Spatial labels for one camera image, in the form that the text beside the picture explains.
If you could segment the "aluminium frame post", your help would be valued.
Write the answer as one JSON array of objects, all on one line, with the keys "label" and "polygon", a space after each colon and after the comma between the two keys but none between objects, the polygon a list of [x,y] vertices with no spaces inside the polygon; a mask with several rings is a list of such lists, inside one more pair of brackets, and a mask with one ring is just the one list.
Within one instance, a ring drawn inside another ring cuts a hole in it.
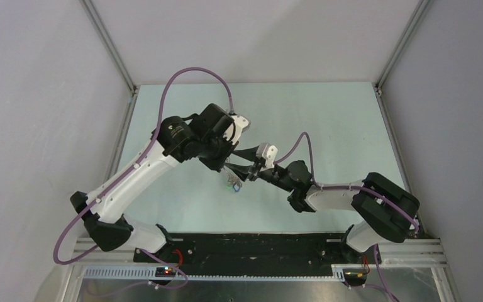
[{"label": "aluminium frame post", "polygon": [[105,47],[107,54],[112,60],[116,70],[121,76],[126,88],[129,90],[130,94],[133,96],[136,94],[137,86],[134,80],[131,78],[131,74],[128,71],[122,56],[120,55],[116,44],[114,43],[102,16],[100,15],[94,1],[91,0],[80,0],[87,17],[89,18],[92,27],[96,31],[101,43]]},{"label": "aluminium frame post", "polygon": [[432,0],[420,0],[416,5],[388,61],[385,63],[379,77],[374,82],[374,87],[376,88],[376,91],[381,91],[382,88],[384,87],[391,72],[395,68],[399,59],[402,57],[406,47],[411,42],[413,36],[415,35],[416,31],[418,30],[420,24],[424,20],[428,10],[430,9],[433,3],[434,1]]}]

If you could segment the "right aluminium frame post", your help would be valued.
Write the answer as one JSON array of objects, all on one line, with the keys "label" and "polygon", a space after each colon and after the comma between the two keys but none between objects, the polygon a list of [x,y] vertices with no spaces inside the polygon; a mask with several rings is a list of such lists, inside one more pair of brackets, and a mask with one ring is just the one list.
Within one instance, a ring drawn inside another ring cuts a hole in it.
[{"label": "right aluminium frame post", "polygon": [[406,47],[411,42],[413,36],[415,35],[416,31],[418,30],[420,24],[424,20],[428,10],[430,9],[433,3],[434,1],[432,0],[420,0],[416,5],[388,61],[385,63],[379,77],[374,82],[374,87],[376,88],[376,91],[381,91],[382,88],[384,87],[391,72],[395,68],[399,59],[402,57]]}]

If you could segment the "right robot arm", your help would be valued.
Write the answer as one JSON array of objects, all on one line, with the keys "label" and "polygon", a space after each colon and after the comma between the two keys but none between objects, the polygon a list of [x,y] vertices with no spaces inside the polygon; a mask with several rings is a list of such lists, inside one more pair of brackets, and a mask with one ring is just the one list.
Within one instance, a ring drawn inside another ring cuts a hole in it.
[{"label": "right robot arm", "polygon": [[252,162],[251,165],[226,163],[241,181],[261,179],[287,191],[290,206],[298,213],[324,210],[354,211],[362,221],[352,225],[340,245],[341,257],[355,263],[374,245],[402,243],[411,230],[419,232],[416,215],[420,203],[411,193],[378,172],[370,172],[356,182],[319,184],[305,161],[296,160],[286,167],[274,159],[271,146],[238,150],[234,155]]}]

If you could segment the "large metal keyring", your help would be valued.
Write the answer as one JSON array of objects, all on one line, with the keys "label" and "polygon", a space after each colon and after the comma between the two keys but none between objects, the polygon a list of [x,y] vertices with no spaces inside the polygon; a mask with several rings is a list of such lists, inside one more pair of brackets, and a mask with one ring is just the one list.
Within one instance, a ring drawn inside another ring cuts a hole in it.
[{"label": "large metal keyring", "polygon": [[229,168],[223,167],[221,171],[223,178],[227,184],[237,184],[238,186],[242,187],[241,179]]}]

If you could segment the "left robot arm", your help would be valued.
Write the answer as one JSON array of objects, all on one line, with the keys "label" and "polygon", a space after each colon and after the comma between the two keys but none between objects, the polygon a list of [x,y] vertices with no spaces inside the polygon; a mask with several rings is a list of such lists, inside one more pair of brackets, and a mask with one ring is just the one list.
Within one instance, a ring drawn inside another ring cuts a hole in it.
[{"label": "left robot arm", "polygon": [[154,181],[187,160],[198,159],[219,172],[249,125],[248,118],[216,104],[187,118],[164,119],[121,171],[96,190],[71,196],[96,247],[109,252],[127,245],[148,251],[159,262],[171,259],[174,246],[166,229],[127,218],[125,210]]}]

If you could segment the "left aluminium frame post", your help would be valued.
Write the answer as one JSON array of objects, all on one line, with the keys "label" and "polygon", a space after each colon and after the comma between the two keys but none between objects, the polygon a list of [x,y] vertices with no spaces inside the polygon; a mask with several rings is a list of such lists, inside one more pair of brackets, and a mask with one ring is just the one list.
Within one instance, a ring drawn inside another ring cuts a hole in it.
[{"label": "left aluminium frame post", "polygon": [[112,60],[116,70],[121,76],[126,88],[129,90],[130,94],[133,96],[136,94],[137,86],[134,80],[131,78],[131,74],[128,71],[122,56],[120,55],[116,44],[114,43],[102,16],[100,15],[94,1],[91,0],[80,0],[87,17],[89,18],[92,27],[96,31],[101,43],[105,47],[107,54]]}]

